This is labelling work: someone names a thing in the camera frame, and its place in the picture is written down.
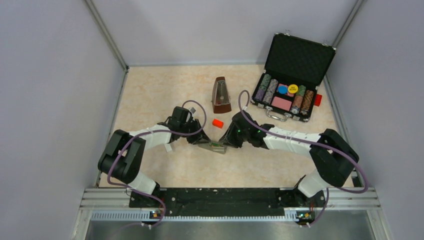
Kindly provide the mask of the green battery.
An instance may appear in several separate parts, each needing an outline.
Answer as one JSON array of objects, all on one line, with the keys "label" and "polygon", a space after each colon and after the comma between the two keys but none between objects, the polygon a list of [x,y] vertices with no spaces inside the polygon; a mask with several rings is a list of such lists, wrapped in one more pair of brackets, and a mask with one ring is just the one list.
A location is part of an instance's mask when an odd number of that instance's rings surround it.
[{"label": "green battery", "polygon": [[221,148],[221,147],[222,147],[222,145],[221,145],[220,143],[218,143],[218,142],[212,142],[212,143],[211,143],[211,146],[212,146],[213,148]]}]

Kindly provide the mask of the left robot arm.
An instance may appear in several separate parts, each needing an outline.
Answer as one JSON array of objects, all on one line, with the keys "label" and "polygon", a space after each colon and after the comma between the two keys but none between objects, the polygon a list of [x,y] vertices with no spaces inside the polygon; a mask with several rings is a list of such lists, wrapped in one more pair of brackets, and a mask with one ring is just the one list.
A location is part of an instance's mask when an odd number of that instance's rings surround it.
[{"label": "left robot arm", "polygon": [[143,154],[146,150],[169,145],[179,138],[185,138],[192,145],[211,141],[193,113],[176,106],[164,122],[150,128],[133,132],[116,130],[107,142],[97,168],[117,179],[119,186],[131,188],[141,195],[141,200],[147,206],[154,207],[160,202],[160,185],[141,172]]}]

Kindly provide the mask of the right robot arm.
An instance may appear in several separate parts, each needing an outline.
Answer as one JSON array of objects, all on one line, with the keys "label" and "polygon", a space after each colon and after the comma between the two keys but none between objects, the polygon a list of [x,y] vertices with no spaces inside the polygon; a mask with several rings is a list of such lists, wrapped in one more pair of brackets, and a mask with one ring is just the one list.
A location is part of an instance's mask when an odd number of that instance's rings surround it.
[{"label": "right robot arm", "polygon": [[333,129],[323,133],[288,131],[273,124],[262,124],[246,112],[235,114],[219,142],[232,148],[241,148],[248,142],[255,148],[283,150],[310,157],[315,170],[296,185],[293,200],[299,206],[307,206],[324,188],[341,188],[359,161],[358,154]]}]

